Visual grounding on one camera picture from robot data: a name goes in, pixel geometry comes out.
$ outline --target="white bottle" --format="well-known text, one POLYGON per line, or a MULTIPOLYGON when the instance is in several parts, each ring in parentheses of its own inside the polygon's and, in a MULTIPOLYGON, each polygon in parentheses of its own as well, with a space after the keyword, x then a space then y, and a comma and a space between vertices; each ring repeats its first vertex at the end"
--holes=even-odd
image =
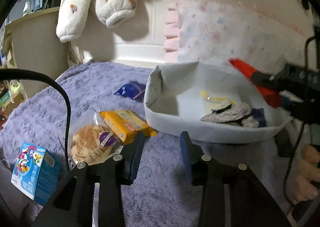
POLYGON ((24 6, 22 16, 25 16, 27 14, 31 14, 31 7, 30 7, 30 2, 29 1, 27 1, 25 6, 24 6))

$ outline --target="red tool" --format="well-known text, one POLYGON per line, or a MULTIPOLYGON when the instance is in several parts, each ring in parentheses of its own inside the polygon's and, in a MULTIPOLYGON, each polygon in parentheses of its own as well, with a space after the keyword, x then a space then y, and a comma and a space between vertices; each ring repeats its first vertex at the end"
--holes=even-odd
MULTIPOLYGON (((245 61, 241 59, 229 59, 229 62, 239 71, 241 72, 244 76, 247 77, 249 81, 252 82, 251 76, 255 72, 259 72, 256 70, 254 67, 246 63, 245 61)), ((270 105, 273 108, 280 107, 282 104, 281 97, 279 95, 278 91, 266 89, 261 86, 256 86, 258 91, 261 93, 263 96, 264 100, 268 105, 270 105)))

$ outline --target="purple fluffy blanket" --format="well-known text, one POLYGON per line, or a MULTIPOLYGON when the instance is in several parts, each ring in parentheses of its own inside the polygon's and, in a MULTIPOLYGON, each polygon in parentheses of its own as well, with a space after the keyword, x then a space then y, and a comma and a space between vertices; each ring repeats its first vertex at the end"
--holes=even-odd
MULTIPOLYGON (((129 109, 145 119, 142 103, 113 93, 130 80, 146 83, 151 70, 117 63, 92 63, 67 70, 57 82, 67 92, 72 107, 71 123, 88 109, 129 109)), ((16 108, 0 131, 0 158, 13 167, 24 141, 46 147, 64 164, 59 139, 64 136, 66 106, 51 87, 16 108)), ((283 210, 282 180, 288 160, 277 156, 273 140, 248 145, 200 145, 206 154, 228 165, 247 164, 283 210)), ((192 187, 185 172, 177 137, 158 133, 146 140, 138 177, 122 186, 126 226, 197 226, 202 187, 192 187)), ((25 218, 31 223, 41 206, 30 200, 25 218)))

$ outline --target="blue toy box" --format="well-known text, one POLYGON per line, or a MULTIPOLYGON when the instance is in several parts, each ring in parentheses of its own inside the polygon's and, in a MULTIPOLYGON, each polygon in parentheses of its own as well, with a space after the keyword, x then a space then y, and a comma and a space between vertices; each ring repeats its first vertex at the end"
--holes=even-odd
POLYGON ((60 164, 47 149, 24 142, 11 182, 26 196, 43 206, 57 187, 59 173, 60 164))

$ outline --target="felt storage bin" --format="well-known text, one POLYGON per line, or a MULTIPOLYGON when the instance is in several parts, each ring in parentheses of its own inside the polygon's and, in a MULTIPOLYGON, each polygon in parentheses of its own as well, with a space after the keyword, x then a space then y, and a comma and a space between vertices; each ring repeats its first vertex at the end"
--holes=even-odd
POLYGON ((270 139, 292 119, 286 111, 267 105, 238 70, 216 59, 157 66, 148 78, 144 106, 152 128, 175 136, 188 131, 191 139, 213 143, 245 144, 270 139), (206 115, 202 91, 263 108, 268 126, 244 128, 200 121, 206 115))

